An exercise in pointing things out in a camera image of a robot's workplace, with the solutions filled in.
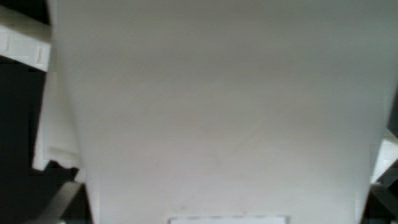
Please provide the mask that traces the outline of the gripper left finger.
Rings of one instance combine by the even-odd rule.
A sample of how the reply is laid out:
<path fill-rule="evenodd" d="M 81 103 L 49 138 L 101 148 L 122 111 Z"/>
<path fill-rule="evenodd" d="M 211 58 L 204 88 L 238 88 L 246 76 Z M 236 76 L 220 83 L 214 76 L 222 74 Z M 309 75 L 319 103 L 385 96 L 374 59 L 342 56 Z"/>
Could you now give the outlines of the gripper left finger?
<path fill-rule="evenodd" d="M 62 221 L 62 214 L 67 210 L 79 188 L 79 183 L 63 183 L 37 218 L 26 221 L 23 224 L 65 224 Z"/>

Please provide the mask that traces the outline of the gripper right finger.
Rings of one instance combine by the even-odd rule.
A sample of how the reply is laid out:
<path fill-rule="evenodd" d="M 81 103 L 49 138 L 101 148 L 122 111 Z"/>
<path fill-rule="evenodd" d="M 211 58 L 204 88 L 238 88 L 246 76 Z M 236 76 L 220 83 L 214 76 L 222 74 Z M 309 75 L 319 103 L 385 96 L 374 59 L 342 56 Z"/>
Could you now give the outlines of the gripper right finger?
<path fill-rule="evenodd" d="M 365 224 L 398 224 L 398 163 L 371 185 Z"/>

